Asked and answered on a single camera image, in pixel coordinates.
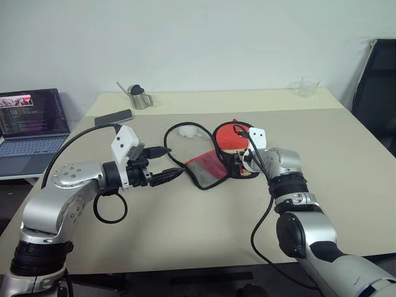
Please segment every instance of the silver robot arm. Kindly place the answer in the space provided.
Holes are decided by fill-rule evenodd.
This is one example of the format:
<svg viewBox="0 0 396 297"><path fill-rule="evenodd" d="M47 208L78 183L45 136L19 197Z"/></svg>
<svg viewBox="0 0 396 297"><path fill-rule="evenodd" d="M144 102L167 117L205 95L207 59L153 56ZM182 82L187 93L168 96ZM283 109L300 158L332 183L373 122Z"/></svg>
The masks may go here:
<svg viewBox="0 0 396 297"><path fill-rule="evenodd" d="M56 170L51 181L25 206L20 241L0 296L40 293L58 296L64 278L66 255L82 211L97 195L112 195L120 187L157 186L171 181L183 170L148 171L148 159L170 150L145 148L132 128L121 126L111 144L114 161L73 163Z"/></svg>
<svg viewBox="0 0 396 297"><path fill-rule="evenodd" d="M251 155L257 159L259 154L264 162L275 211L280 215L279 246L301 264L324 296L396 296L392 275L362 257L344 254L338 249L337 234L330 219L315 195L308 191L298 154L279 148L257 150L247 151L243 163L249 170L259 172Z"/></svg>

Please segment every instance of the glass cup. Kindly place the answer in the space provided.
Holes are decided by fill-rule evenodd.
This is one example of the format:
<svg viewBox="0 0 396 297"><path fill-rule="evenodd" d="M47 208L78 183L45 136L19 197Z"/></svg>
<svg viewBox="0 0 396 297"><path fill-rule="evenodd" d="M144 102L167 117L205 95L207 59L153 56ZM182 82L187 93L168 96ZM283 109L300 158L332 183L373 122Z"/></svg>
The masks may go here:
<svg viewBox="0 0 396 297"><path fill-rule="evenodd" d="M315 93L320 82L321 80L315 77L303 76L301 78L301 81L299 82L298 96L302 98L312 96Z"/></svg>

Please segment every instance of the metal pitcher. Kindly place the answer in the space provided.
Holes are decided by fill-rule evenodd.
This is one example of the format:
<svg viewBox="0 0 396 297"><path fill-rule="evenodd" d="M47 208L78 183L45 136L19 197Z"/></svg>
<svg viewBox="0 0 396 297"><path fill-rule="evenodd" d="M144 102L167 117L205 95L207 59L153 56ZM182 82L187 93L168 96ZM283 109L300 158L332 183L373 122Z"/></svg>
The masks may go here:
<svg viewBox="0 0 396 297"><path fill-rule="evenodd" d="M117 85L131 99L132 106L135 110L143 110L146 107L154 105L151 95L146 94L140 85L131 85L127 91L119 82L117 82Z"/></svg>

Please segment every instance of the smartphone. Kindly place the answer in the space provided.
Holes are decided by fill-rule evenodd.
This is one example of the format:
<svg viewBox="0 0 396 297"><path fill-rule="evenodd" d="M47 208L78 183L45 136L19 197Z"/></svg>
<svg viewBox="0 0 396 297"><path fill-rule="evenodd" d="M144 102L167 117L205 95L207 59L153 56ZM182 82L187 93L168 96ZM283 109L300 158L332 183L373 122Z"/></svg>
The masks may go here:
<svg viewBox="0 0 396 297"><path fill-rule="evenodd" d="M116 124L125 122L133 118L131 110L122 110L116 113L106 114L105 116L99 116L95 118L95 126L101 126L104 124Z"/></svg>

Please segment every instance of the laptop keyboard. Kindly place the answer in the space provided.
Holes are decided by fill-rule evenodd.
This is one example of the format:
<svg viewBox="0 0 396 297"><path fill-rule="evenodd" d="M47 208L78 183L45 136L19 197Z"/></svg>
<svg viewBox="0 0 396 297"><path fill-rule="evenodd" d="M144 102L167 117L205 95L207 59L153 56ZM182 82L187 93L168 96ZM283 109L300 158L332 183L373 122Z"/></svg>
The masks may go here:
<svg viewBox="0 0 396 297"><path fill-rule="evenodd" d="M66 138L22 140L0 145L0 157L42 155L56 153Z"/></svg>

